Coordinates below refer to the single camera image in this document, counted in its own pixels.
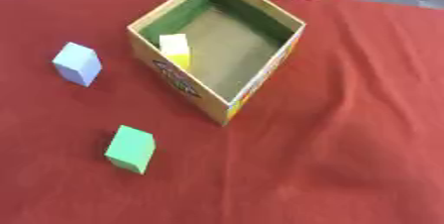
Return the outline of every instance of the block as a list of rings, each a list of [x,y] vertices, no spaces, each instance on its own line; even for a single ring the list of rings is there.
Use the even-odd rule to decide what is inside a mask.
[[[185,34],[160,36],[161,52],[184,70],[189,69],[190,51]]]
[[[63,78],[86,87],[102,69],[94,50],[75,43],[67,43],[53,59],[53,64]]]
[[[144,174],[155,149],[156,143],[152,134],[122,125],[105,157],[116,167]]]

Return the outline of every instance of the cube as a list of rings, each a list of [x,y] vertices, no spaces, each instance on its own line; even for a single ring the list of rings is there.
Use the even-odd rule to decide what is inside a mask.
[[[119,127],[105,157],[115,166],[144,174],[156,149],[153,135],[125,125]]]
[[[102,69],[94,50],[67,43],[53,59],[60,75],[71,82],[88,87]]]
[[[160,37],[161,52],[180,68],[187,70],[190,51],[185,34],[163,35]]]

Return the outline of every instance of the lavender cube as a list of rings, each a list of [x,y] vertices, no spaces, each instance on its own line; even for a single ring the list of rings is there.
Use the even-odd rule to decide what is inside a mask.
[[[66,80],[86,87],[102,69],[94,50],[75,43],[67,43],[53,59],[53,64]]]

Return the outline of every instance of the open box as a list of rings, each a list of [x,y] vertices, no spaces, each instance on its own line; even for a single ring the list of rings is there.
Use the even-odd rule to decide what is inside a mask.
[[[136,57],[225,125],[290,54],[305,23],[267,0],[168,0],[128,27]],[[186,71],[160,35],[186,34]]]

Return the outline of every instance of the red tablecloth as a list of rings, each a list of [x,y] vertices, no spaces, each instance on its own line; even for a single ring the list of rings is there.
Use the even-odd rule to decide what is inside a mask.
[[[0,223],[444,223],[444,13],[273,0],[297,51],[226,128],[131,56],[125,27],[166,0],[0,0]],[[97,50],[90,88],[51,65]],[[103,157],[151,132],[144,176]]]

